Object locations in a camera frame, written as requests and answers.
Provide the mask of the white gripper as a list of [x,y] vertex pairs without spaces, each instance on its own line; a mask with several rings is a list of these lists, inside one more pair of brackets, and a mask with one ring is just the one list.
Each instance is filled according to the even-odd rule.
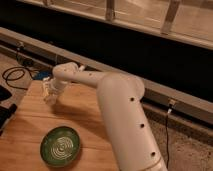
[[44,89],[47,89],[50,87],[50,91],[54,93],[54,94],[49,94],[46,98],[46,101],[48,103],[55,103],[57,99],[56,94],[62,93],[67,83],[65,81],[61,81],[58,79],[52,79],[51,77],[45,77],[42,80],[42,85]]

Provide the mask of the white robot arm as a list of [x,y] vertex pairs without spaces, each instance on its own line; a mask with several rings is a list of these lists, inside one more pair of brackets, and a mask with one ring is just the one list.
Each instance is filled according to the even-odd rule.
[[119,72],[85,71],[59,64],[43,79],[44,99],[53,104],[70,82],[96,89],[97,101],[120,171],[168,171],[140,103],[141,78]]

